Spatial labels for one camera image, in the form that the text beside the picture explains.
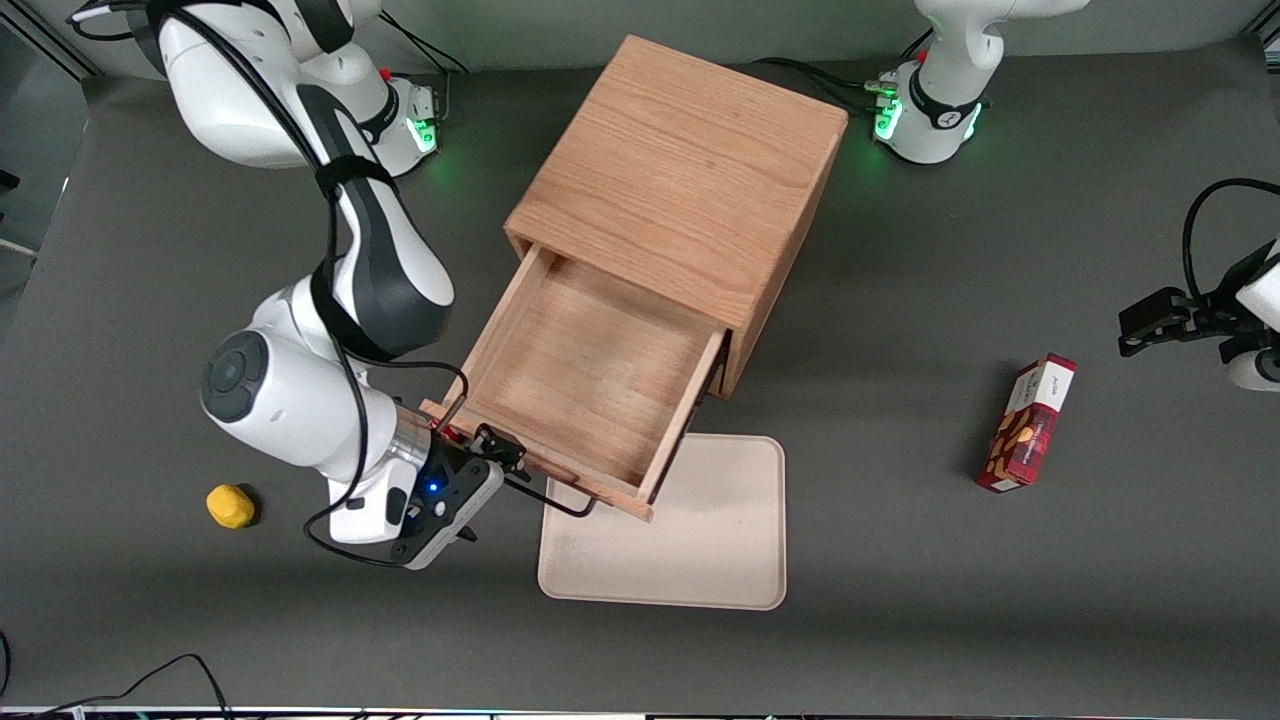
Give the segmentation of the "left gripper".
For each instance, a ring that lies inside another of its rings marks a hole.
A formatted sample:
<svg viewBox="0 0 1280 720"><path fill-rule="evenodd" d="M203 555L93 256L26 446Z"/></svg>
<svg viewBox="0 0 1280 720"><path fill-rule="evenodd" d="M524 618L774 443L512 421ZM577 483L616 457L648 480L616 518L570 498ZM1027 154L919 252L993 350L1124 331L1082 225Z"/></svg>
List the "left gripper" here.
<svg viewBox="0 0 1280 720"><path fill-rule="evenodd" d="M1219 356L1231 363L1247 354L1277 354L1277 240L1231 265L1219 287L1194 299L1196 322L1184 291L1165 287L1119 313L1121 357L1170 342L1188 343L1222 336Z"/></svg>

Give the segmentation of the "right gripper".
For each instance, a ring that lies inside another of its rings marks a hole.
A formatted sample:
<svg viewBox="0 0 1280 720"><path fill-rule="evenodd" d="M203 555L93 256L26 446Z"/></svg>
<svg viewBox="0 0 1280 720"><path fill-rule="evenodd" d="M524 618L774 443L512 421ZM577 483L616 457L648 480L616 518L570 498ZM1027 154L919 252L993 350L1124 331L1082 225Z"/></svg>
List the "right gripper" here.
<svg viewBox="0 0 1280 720"><path fill-rule="evenodd" d="M393 441L329 516L332 542L371 544L369 559L383 568L425 568L454 542L474 541L468 524L483 507L483 459L502 468L508 486L530 486L532 477L520 439L486 423L476 427L471 451L438 438Z"/></svg>

